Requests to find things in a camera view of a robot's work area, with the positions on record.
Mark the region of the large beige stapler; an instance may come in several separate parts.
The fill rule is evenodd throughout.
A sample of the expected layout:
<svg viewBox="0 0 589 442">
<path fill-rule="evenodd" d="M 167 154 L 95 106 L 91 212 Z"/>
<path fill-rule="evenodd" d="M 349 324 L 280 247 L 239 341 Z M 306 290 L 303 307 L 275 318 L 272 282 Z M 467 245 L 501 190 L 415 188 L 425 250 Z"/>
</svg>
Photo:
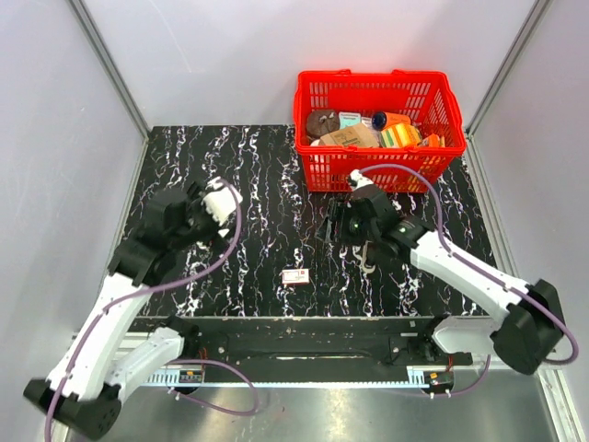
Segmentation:
<svg viewBox="0 0 589 442">
<path fill-rule="evenodd" d="M 360 267 L 364 273 L 370 274 L 375 270 L 374 257 L 375 257 L 375 251 L 374 251 L 373 243 L 370 241 L 366 241 L 361 249 L 361 261 L 360 261 Z"/>
</svg>

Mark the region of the red white staple box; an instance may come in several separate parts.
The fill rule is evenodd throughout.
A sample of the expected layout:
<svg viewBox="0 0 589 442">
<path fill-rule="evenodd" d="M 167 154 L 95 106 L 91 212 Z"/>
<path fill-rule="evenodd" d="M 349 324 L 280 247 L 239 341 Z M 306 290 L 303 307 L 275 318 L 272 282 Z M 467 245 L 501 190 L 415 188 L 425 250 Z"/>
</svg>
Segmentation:
<svg viewBox="0 0 589 442">
<path fill-rule="evenodd" d="M 283 285 L 305 285 L 310 281 L 308 269 L 287 269 L 281 273 Z"/>
</svg>

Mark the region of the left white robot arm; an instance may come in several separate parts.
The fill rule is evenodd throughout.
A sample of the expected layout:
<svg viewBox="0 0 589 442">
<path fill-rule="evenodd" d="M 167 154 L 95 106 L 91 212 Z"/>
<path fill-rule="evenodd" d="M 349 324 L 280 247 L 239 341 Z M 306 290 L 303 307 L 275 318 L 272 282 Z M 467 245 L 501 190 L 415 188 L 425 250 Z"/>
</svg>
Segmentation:
<svg viewBox="0 0 589 442">
<path fill-rule="evenodd" d="M 24 389 L 45 416 L 44 440 L 51 440 L 55 423 L 101 439 L 131 394 L 160 367 L 197 358 L 200 330 L 176 316 L 122 359 L 114 356 L 154 293 L 200 280 L 227 261 L 242 227 L 242 201 L 233 185 L 217 177 L 186 190 L 165 189 L 148 202 L 140 223 L 115 249 L 98 299 L 70 348 L 46 377 L 31 379 Z M 197 243 L 225 251 L 205 269 L 167 282 L 178 256 Z"/>
</svg>

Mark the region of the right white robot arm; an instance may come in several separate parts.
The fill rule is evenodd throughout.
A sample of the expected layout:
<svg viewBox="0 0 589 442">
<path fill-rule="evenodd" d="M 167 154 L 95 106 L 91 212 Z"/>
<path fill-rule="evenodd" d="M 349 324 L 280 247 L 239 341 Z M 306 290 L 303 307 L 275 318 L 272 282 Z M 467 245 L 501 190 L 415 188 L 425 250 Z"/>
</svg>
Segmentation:
<svg viewBox="0 0 589 442">
<path fill-rule="evenodd" d="M 442 363 L 456 353 L 497 355 L 514 371 L 532 375 L 549 359 L 565 325 L 559 294 L 540 279 L 530 284 L 461 250 L 414 215 L 402 215 L 374 185 L 329 200 L 317 231 L 325 243 L 358 246 L 371 273 L 399 260 L 450 285 L 483 309 L 485 318 L 434 320 L 420 339 L 423 361 Z"/>
</svg>

